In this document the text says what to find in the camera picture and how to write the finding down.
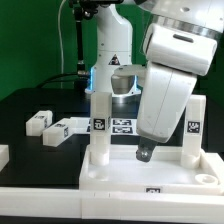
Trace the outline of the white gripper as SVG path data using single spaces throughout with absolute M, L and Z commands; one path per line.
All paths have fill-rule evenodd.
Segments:
M 147 64 L 137 116 L 136 132 L 142 136 L 136 151 L 137 160 L 149 162 L 157 142 L 166 143 L 170 139 L 196 81 L 197 77 L 191 73 Z

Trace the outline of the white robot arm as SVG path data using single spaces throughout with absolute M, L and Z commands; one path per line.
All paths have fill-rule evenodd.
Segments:
M 123 3 L 153 15 L 143 40 L 146 66 L 131 63 L 130 27 L 115 9 Z M 197 78 L 208 73 L 224 32 L 224 0 L 85 0 L 82 7 L 97 19 L 91 89 L 128 95 L 134 85 L 143 87 L 136 158 L 148 162 L 156 145 L 172 136 Z

